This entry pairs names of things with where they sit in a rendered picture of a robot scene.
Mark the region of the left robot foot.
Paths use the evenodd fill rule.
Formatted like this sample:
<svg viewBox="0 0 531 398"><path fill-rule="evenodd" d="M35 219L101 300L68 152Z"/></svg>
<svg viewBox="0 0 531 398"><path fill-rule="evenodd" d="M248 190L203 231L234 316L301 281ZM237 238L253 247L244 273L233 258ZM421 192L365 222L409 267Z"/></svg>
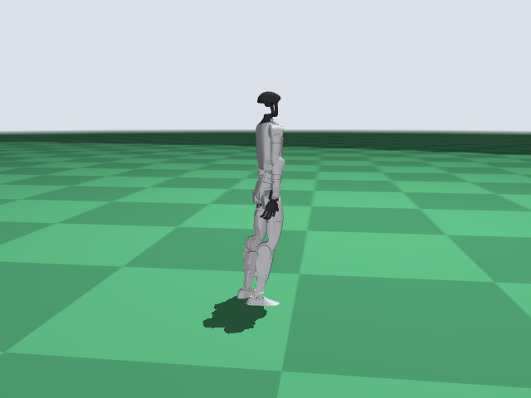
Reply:
<svg viewBox="0 0 531 398"><path fill-rule="evenodd" d="M250 288L250 287L249 287ZM256 293L256 290L251 288L250 291L246 291L246 287L244 289L239 289L238 293L237 293L237 298L238 299L246 299L246 298L249 298L250 296L255 296L255 293ZM264 293L264 292L263 292ZM260 293L261 294L261 293ZM260 295L259 294L259 295Z"/></svg>

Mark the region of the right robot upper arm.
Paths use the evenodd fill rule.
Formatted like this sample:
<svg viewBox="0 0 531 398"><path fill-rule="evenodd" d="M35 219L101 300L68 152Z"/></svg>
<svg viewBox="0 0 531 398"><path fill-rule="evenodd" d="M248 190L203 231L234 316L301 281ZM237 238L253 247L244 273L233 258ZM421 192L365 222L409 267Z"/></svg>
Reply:
<svg viewBox="0 0 531 398"><path fill-rule="evenodd" d="M283 127L277 124L270 124L268 134L270 136L270 160L274 166L275 160L280 157L282 146Z"/></svg>

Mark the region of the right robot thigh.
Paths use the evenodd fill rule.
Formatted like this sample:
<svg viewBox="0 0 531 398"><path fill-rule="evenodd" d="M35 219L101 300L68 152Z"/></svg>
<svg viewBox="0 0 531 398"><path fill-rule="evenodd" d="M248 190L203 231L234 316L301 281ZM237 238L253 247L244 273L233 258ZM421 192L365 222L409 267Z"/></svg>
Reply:
<svg viewBox="0 0 531 398"><path fill-rule="evenodd" d="M270 201L269 200L269 195L270 195L270 190L265 190L263 192L262 196L261 196L261 204L262 204L263 209L266 208L266 204ZM272 199L275 199L275 198L272 198ZM268 245L270 247L270 255L272 255L272 253L274 252L274 250L275 250L275 248L276 248L276 246L277 246L277 244L279 242L280 234L281 234L282 226L283 226L283 220L284 220L283 206L282 206L282 202L281 202L280 197L279 197L279 201L277 201L277 203L278 203L279 211L276 211L275 216L274 217L271 216L271 218L269 220L265 219L265 221L266 221L266 233L268 235L268 241L261 242L257 246L257 248L256 248L256 253L257 254L258 254L258 252L257 252L258 248L261 245Z"/></svg>

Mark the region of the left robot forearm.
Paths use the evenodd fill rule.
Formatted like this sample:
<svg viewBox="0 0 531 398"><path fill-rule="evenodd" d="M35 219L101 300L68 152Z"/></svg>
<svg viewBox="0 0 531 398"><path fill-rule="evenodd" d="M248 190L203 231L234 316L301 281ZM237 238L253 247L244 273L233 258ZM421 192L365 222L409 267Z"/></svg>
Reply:
<svg viewBox="0 0 531 398"><path fill-rule="evenodd" d="M263 174L264 172L266 172L266 170L260 170L259 167L258 167L258 163L257 163L257 169L258 169L258 171L259 171L259 179L258 179L258 181L260 181L260 179L261 179L261 174ZM265 175L265 174L264 174L264 175Z"/></svg>

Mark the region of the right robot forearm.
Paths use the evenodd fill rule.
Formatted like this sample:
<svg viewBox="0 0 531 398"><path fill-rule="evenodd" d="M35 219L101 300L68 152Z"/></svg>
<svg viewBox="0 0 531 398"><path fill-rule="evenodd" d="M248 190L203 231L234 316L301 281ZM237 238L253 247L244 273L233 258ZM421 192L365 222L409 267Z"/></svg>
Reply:
<svg viewBox="0 0 531 398"><path fill-rule="evenodd" d="M285 160L283 158L277 158L275 160L273 169L270 171L271 181L270 190L272 190L272 197L277 199L280 196L281 189L281 175L283 174L283 167L285 165Z"/></svg>

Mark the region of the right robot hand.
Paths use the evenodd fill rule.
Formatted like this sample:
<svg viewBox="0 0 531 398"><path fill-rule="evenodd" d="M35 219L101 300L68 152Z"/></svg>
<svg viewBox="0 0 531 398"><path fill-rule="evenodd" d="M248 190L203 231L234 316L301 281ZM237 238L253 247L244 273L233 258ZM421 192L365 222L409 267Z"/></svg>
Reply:
<svg viewBox="0 0 531 398"><path fill-rule="evenodd" d="M271 197L272 197L272 190L270 191L270 195L269 195L269 200L270 201L266 204L264 213L261 216L261 217L263 217L263 219L269 220L271 218L271 216L273 216L273 217L275 216L276 211L279 211L278 203L277 203L277 201L279 201L279 197L277 199L272 199Z"/></svg>

